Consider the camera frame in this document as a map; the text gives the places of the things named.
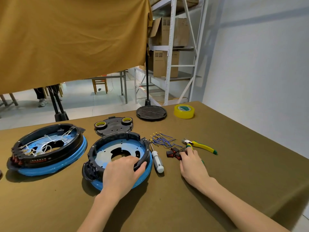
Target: tiled floor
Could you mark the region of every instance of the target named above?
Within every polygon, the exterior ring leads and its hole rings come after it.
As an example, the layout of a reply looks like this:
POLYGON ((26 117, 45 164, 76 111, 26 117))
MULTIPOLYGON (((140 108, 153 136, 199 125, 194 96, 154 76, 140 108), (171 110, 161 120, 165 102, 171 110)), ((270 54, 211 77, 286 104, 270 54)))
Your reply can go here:
MULTIPOLYGON (((131 111, 142 106, 145 102, 144 99, 138 100, 138 103, 135 104, 132 76, 128 76, 127 79, 128 104, 121 96, 120 79, 118 78, 107 79, 108 94, 105 93, 104 87, 98 86, 98 88, 102 88, 102 91, 97 92, 96 95, 91 80, 67 82, 62 105, 69 119, 131 111)), ((34 90, 17 92, 14 95, 19 106, 0 107, 0 116, 2 117, 0 119, 0 130, 55 121, 50 99, 48 99, 48 104, 45 107, 39 108, 34 90)), ((5 98, 10 101, 9 95, 5 95, 5 98)), ((309 232, 309 220, 302 216, 293 232, 309 232)))

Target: yellow tape roll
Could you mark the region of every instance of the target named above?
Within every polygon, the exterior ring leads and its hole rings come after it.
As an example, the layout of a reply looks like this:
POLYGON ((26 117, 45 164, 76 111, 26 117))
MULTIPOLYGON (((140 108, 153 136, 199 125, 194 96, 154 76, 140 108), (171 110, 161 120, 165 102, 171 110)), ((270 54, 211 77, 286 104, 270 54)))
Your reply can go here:
POLYGON ((174 107, 174 115, 182 119, 190 119, 194 115, 194 107, 178 104, 174 107))

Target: left hand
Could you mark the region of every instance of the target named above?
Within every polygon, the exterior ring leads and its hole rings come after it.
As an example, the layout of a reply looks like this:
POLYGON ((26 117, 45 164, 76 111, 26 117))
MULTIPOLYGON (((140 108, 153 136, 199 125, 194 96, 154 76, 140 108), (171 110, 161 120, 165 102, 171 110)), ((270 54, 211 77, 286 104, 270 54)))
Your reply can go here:
POLYGON ((122 199, 145 171, 147 162, 142 163, 134 172, 134 164, 137 161, 139 161, 137 157, 126 156, 109 162, 104 170, 101 194, 107 192, 118 201, 122 199))

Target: white screwdriver handle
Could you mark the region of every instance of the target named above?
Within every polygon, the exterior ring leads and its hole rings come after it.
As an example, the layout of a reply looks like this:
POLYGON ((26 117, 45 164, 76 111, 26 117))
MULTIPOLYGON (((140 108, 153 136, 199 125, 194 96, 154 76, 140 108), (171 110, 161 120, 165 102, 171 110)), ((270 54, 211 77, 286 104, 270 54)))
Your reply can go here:
POLYGON ((163 173, 163 172, 164 172, 164 167, 163 167, 162 160, 161 160, 160 157, 158 156, 158 152, 152 151, 151 154, 152 154, 152 156, 153 156, 154 167, 155 167, 156 171, 157 171, 158 173, 163 173))

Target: white wall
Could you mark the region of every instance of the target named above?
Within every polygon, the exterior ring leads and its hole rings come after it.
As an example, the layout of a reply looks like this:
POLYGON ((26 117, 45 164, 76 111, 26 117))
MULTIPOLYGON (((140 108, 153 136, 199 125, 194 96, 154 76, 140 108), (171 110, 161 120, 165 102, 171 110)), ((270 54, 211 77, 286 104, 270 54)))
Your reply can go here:
POLYGON ((212 4, 203 103, 309 158, 309 0, 212 4))

